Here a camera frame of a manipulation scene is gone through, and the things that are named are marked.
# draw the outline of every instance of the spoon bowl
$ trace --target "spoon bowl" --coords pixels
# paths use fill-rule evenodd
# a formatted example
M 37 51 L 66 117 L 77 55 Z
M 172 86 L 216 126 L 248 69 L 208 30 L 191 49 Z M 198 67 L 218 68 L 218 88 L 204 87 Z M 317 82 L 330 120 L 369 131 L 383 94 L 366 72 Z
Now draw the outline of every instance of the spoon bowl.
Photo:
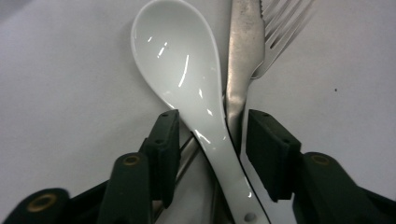
M 183 1 L 153 1 L 134 19 L 131 42 L 144 79 L 198 139 L 234 221 L 268 223 L 228 135 L 219 54 L 205 18 Z

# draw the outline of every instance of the spoon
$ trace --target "spoon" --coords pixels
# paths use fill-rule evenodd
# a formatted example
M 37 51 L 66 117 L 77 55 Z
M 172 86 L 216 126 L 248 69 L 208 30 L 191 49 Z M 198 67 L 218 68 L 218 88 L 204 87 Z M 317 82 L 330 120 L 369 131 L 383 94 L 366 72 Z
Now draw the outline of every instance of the spoon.
M 234 221 L 269 223 L 228 135 L 219 54 L 205 18 L 182 1 L 153 1 L 134 19 L 131 42 L 143 78 L 198 139 Z

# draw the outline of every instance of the white ceramic spoon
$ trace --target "white ceramic spoon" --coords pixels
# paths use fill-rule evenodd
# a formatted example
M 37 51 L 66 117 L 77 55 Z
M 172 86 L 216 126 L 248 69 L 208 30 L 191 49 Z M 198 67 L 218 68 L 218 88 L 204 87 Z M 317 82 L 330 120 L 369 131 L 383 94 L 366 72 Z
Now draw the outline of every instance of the white ceramic spoon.
M 153 1 L 134 19 L 131 41 L 144 79 L 199 140 L 234 221 L 269 223 L 228 135 L 218 49 L 205 18 L 182 1 Z

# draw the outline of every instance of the white table surface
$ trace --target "white table surface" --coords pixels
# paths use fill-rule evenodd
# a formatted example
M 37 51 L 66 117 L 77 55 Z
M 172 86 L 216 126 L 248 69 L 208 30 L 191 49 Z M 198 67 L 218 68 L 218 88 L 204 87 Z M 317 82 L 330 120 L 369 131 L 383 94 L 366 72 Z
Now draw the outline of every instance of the white table surface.
M 168 110 L 130 48 L 132 21 L 147 2 L 0 1 L 0 220 L 40 189 L 75 196 L 105 181 Z M 225 80 L 231 1 L 188 2 L 213 30 Z M 395 11 L 393 0 L 319 0 L 247 101 L 276 117 L 303 152 L 336 158 L 358 185 L 392 200 Z M 273 223 L 295 222 L 290 202 L 271 203 L 247 169 Z M 200 154 L 159 223 L 208 223 L 209 173 Z

